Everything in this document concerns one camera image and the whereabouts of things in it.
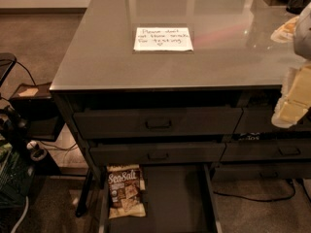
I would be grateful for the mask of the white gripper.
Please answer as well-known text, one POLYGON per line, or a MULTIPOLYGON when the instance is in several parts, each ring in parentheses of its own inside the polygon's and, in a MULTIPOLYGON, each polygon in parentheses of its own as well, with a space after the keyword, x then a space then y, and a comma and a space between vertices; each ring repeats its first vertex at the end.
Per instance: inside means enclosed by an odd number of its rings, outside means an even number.
MULTIPOLYGON (((270 39, 277 43, 294 40, 294 30, 299 17, 293 17, 278 29, 270 39)), ((311 108, 311 64, 305 63, 299 69, 290 68, 283 79, 279 98, 271 123, 279 128, 296 125, 311 108)))

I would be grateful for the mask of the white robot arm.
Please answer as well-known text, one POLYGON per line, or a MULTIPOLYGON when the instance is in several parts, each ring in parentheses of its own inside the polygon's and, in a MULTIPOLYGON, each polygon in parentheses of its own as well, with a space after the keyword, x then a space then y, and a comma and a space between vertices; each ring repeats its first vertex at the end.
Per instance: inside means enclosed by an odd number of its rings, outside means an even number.
POLYGON ((296 125, 311 108, 311 3, 299 16, 282 24, 271 35, 278 43, 292 42, 294 53, 306 62, 299 68, 290 68, 283 79, 271 123, 279 128, 296 125))

